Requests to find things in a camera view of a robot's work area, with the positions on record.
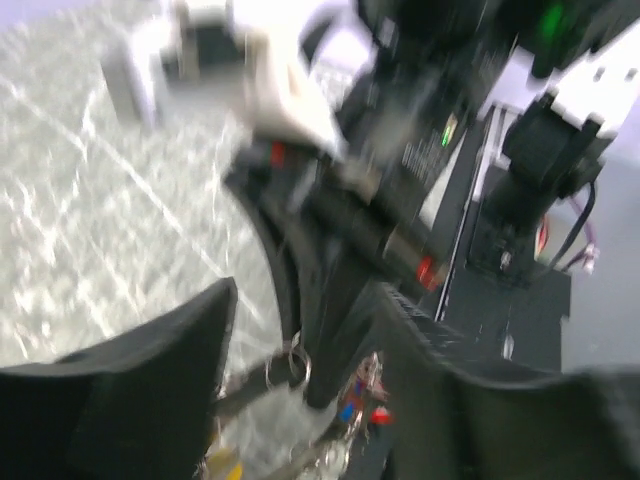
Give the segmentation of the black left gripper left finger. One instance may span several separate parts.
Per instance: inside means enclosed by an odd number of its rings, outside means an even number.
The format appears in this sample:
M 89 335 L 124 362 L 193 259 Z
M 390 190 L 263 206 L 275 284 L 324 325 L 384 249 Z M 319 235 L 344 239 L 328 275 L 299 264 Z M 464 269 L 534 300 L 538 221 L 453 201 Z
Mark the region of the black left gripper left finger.
M 237 289 L 53 363 L 1 371 L 5 479 L 190 479 L 211 435 Z

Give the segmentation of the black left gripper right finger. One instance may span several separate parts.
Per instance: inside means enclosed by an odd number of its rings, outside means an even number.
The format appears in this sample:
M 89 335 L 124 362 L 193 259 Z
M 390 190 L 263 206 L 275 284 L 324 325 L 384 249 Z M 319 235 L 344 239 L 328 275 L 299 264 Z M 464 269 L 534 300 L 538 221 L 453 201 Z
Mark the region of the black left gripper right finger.
M 482 355 L 372 287 L 402 479 L 635 479 L 639 373 L 553 374 Z

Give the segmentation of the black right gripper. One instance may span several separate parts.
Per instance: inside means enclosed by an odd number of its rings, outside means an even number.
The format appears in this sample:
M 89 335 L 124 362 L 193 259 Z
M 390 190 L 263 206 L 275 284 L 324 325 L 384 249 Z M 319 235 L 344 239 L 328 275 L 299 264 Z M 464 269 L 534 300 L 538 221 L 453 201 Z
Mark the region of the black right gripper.
M 350 143 L 345 162 L 265 139 L 239 150 L 226 182 L 256 226 L 280 304 L 299 304 L 314 285 L 313 241 L 322 231 L 342 236 L 366 275 L 417 298 L 429 290 L 415 262 L 384 248 L 396 235 L 429 256 L 420 210 L 499 74 L 499 54 L 482 49 L 417 66 L 378 65 L 338 110 Z

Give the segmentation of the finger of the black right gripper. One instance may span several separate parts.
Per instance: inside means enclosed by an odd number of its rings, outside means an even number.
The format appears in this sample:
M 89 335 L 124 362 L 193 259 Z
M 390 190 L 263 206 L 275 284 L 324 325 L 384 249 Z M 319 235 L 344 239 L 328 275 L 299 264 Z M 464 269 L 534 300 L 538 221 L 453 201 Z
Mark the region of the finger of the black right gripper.
M 367 293 L 372 267 L 346 241 L 314 224 L 287 224 L 282 230 L 297 273 L 297 320 L 312 360 L 305 400 L 323 410 L 376 348 L 376 300 Z

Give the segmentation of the red key tag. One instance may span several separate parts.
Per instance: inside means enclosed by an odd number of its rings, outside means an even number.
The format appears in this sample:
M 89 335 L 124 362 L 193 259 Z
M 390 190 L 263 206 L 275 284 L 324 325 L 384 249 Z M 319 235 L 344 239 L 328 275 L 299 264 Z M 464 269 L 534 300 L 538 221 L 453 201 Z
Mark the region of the red key tag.
M 370 416 L 370 422 L 375 425 L 390 425 L 393 416 L 386 407 L 376 407 Z

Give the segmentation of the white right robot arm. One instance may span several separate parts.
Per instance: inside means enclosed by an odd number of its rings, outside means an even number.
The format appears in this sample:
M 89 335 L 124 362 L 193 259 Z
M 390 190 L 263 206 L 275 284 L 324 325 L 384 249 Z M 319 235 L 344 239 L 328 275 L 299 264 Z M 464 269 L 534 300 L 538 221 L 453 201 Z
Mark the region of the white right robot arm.
M 256 133 L 226 184 L 257 228 L 285 339 L 323 409 L 374 349 L 370 280 L 488 358 L 556 370 L 568 274 L 547 211 L 592 185 L 635 101 L 635 1 L 361 1 L 378 55 L 336 110 L 349 162 Z

